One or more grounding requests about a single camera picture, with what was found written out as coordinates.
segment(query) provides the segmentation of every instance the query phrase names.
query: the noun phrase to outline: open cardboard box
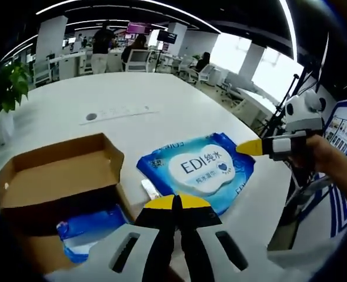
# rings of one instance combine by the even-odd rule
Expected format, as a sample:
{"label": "open cardboard box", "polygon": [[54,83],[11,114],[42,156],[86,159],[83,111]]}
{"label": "open cardboard box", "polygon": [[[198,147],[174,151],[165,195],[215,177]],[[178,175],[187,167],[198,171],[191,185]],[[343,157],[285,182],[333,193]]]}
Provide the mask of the open cardboard box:
{"label": "open cardboard box", "polygon": [[60,221],[115,204],[131,218],[119,184],[123,160],[124,154],[97,134],[23,153],[1,169],[1,213],[37,271],[75,265],[57,235]]}

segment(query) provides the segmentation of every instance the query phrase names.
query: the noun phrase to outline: white pillar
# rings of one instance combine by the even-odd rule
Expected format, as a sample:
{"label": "white pillar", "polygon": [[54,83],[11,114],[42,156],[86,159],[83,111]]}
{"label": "white pillar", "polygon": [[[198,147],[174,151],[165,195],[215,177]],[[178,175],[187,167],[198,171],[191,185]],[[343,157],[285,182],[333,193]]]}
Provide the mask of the white pillar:
{"label": "white pillar", "polygon": [[178,22],[170,23],[168,25],[168,32],[177,35],[175,44],[170,44],[168,46],[168,52],[170,52],[173,55],[178,55],[185,36],[186,25],[182,25]]}
{"label": "white pillar", "polygon": [[252,80],[258,64],[262,59],[264,51],[264,47],[251,43],[251,46],[249,47],[245,56],[243,65],[240,68],[239,75],[243,76],[247,80]]}
{"label": "white pillar", "polygon": [[58,56],[62,52],[62,41],[67,22],[67,17],[58,16],[40,24],[36,43],[36,61],[44,60],[52,53]]}

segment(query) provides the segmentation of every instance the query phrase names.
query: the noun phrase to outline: white table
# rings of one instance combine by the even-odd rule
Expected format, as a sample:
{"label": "white table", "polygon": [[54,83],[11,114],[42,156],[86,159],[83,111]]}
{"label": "white table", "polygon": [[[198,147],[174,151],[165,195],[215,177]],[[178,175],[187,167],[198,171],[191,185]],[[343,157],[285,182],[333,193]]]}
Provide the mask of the white table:
{"label": "white table", "polygon": [[255,105],[268,117],[271,117],[275,113],[276,106],[269,99],[242,88],[237,88],[237,90],[244,99]]}
{"label": "white table", "polygon": [[[146,115],[79,125],[95,110],[148,105]],[[121,184],[131,205],[148,201],[139,158],[156,148],[213,132],[236,144],[257,136],[211,98],[173,75],[104,73],[55,82],[29,92],[14,116],[12,143],[0,150],[0,168],[13,155],[71,138],[104,132],[124,152]],[[282,162],[257,157],[255,171],[232,207],[222,216],[229,232],[240,230],[268,245],[281,217],[291,173]],[[183,262],[173,262],[182,273]]]}
{"label": "white table", "polygon": [[49,62],[50,63],[57,63],[57,62],[62,61],[62,60],[66,60],[66,59],[70,59],[70,58],[77,58],[77,57],[85,56],[85,55],[86,55],[86,51],[80,51],[77,53],[58,56],[56,58],[50,59]]}

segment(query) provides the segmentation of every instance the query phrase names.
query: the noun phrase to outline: wet wipes package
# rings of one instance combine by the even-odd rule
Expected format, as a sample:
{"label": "wet wipes package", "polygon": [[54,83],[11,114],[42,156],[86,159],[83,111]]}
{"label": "wet wipes package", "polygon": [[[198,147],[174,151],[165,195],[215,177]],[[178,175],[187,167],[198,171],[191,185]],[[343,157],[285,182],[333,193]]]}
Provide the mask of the wet wipes package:
{"label": "wet wipes package", "polygon": [[137,168],[160,194],[186,193],[224,213],[253,172],[255,160],[236,152],[226,134],[214,133],[167,145],[142,157]]}
{"label": "wet wipes package", "polygon": [[64,253],[73,263],[87,260],[90,248],[110,235],[127,220],[116,205],[112,210],[76,216],[57,225],[57,231],[64,244]]}

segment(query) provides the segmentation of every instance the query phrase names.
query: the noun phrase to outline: human hand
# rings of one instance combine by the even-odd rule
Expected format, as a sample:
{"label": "human hand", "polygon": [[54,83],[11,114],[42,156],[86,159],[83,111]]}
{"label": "human hand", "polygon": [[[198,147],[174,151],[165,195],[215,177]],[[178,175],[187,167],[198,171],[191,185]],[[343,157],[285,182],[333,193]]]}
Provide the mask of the human hand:
{"label": "human hand", "polygon": [[[338,163],[342,163],[342,160],[347,159],[340,150],[333,147],[325,138],[319,135],[307,138],[306,145],[311,152],[311,157],[314,158],[317,172],[331,174],[331,171],[337,168]],[[305,160],[302,156],[293,156],[291,159],[295,166],[305,166]]]}

